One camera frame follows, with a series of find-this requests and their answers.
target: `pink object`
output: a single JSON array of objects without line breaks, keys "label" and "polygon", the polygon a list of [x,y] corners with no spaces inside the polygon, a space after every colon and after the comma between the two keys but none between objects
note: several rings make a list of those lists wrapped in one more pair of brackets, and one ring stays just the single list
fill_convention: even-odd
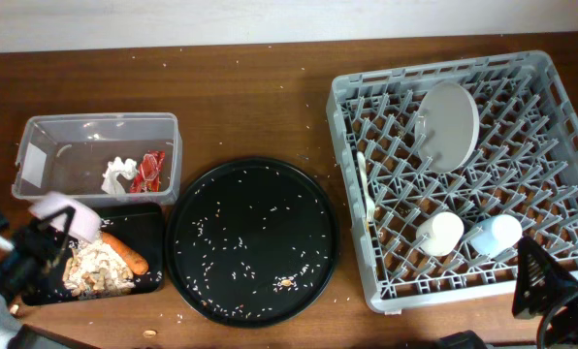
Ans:
[{"label": "pink object", "polygon": [[[76,210],[74,220],[69,229],[71,237],[88,243],[92,243],[99,238],[99,228],[102,225],[102,219],[99,215],[89,207],[61,193],[49,192],[28,210],[32,215],[41,219],[66,206],[71,206]],[[65,229],[65,218],[65,215],[57,217],[52,221],[51,226],[54,229],[63,231]]]}]

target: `black tray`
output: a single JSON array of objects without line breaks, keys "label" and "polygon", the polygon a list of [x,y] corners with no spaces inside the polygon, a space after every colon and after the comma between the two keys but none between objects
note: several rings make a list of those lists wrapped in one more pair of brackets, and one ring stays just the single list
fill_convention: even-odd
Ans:
[{"label": "black tray", "polygon": [[[129,206],[115,206],[94,208],[102,219],[112,223],[102,227],[101,230],[114,235],[127,246],[140,253],[149,264],[149,272],[146,275],[134,275],[134,284],[131,295],[149,293],[157,290],[162,284],[162,239],[164,234],[164,218],[162,209],[157,204],[138,204]],[[60,245],[64,236],[58,234],[55,243]],[[71,238],[70,244],[77,244],[75,238]],[[47,277],[39,279],[31,289],[32,293],[26,292],[22,300],[28,305],[44,305],[65,301],[84,301],[73,297],[70,290],[63,284],[63,272],[67,259],[72,257],[71,248],[67,248],[60,259],[60,263],[51,270]]]},{"label": "black tray", "polygon": [[[317,299],[338,241],[334,210],[314,180],[289,164],[253,158],[197,179],[177,200],[165,246],[171,278],[192,307],[221,324],[258,328]],[[294,275],[298,289],[275,286],[275,277]]]}]

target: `crumpled tissue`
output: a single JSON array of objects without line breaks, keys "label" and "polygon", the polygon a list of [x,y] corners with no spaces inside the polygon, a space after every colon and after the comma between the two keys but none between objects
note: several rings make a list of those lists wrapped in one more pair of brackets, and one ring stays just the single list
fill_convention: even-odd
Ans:
[{"label": "crumpled tissue", "polygon": [[102,183],[102,190],[110,195],[123,195],[125,189],[121,183],[116,180],[119,175],[123,175],[125,179],[132,180],[138,174],[136,170],[136,161],[132,159],[125,160],[125,163],[120,157],[115,157],[114,161],[108,163],[106,172],[102,174],[104,182]]}]

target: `plastic dish rack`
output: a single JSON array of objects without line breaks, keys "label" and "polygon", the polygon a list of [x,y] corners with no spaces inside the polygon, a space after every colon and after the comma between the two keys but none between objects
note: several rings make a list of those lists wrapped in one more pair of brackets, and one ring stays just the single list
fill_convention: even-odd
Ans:
[{"label": "plastic dish rack", "polygon": [[[476,149],[448,174],[428,170],[414,135],[421,100],[453,81],[479,109]],[[524,234],[578,278],[578,118],[550,57],[539,51],[337,77],[326,108],[352,216],[365,298],[376,312],[511,293],[517,251],[494,259],[468,242],[472,225],[517,217]],[[368,224],[356,152],[367,158],[377,207]],[[445,257],[422,253],[416,228],[443,210],[466,233]]]}]

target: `clear plastic container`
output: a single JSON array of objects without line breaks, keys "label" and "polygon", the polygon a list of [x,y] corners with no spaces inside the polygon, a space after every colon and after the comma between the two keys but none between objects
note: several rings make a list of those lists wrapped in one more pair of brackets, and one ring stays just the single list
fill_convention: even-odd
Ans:
[{"label": "clear plastic container", "polygon": [[[145,153],[165,152],[157,193],[109,195],[102,191],[102,174],[119,156],[137,163]],[[179,194],[181,135],[171,113],[130,112],[35,116],[24,129],[12,186],[18,199],[35,202],[49,191],[70,196],[88,206],[141,202],[171,205]],[[131,181],[119,178],[126,192]]]}]

